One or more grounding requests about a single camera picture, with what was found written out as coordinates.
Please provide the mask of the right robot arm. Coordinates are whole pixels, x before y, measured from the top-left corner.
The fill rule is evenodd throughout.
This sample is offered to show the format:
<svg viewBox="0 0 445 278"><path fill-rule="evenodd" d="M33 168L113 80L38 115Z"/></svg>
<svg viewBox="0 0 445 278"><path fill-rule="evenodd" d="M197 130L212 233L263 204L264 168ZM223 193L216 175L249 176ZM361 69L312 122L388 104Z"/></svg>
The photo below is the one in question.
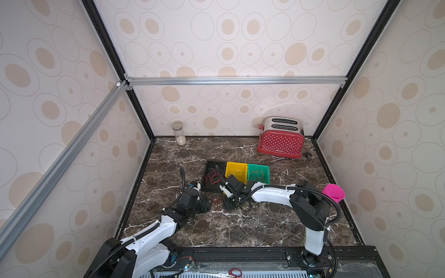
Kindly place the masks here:
<svg viewBox="0 0 445 278"><path fill-rule="evenodd" d="M323 191L319 191L307 181L291 185L259 181L244 184L234 176L229 176L220 181L219 188L225 195L223 201L228 211L246 202L268 202L293 208L305 226L303 256L306 259L318 259L321 256L330 227L341 218L339 202L345 198L344 190L336 184L328 184Z"/></svg>

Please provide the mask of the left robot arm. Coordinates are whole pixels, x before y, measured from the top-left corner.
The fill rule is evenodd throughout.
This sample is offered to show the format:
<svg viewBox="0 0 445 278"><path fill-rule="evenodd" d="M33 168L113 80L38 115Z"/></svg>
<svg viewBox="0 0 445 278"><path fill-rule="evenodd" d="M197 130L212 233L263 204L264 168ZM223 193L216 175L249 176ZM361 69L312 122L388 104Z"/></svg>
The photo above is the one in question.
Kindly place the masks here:
<svg viewBox="0 0 445 278"><path fill-rule="evenodd" d="M211 211L212 200L197 187L186 188L158 219L124 240L110 238L101 246L86 278L138 278L150 270L173 261L175 246L168 241L196 215Z"/></svg>

